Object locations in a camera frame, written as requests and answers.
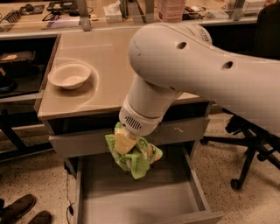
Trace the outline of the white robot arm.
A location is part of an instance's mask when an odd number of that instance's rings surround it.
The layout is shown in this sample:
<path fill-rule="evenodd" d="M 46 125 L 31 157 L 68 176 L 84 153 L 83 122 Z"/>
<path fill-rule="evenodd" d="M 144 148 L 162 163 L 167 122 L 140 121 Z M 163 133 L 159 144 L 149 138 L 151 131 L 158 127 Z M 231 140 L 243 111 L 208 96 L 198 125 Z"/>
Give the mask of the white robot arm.
<path fill-rule="evenodd" d="M 132 36 L 128 55 L 136 75 L 119 114 L 117 152 L 129 152 L 149 135 L 184 92 L 280 136 L 279 60 L 223 51 L 203 27 L 187 22 L 143 26 Z"/>

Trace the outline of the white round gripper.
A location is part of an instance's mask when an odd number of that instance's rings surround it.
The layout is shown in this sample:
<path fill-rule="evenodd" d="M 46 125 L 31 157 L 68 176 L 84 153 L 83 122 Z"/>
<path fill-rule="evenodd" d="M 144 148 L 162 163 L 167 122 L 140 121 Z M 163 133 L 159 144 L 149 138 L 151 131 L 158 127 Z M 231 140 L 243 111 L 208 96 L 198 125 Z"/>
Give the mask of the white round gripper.
<path fill-rule="evenodd" d="M 149 118 L 140 115 L 125 99 L 119 113 L 119 120 L 124 127 L 115 131 L 115 150 L 120 154 L 128 153 L 139 141 L 148 136 L 162 121 L 163 117 Z"/>

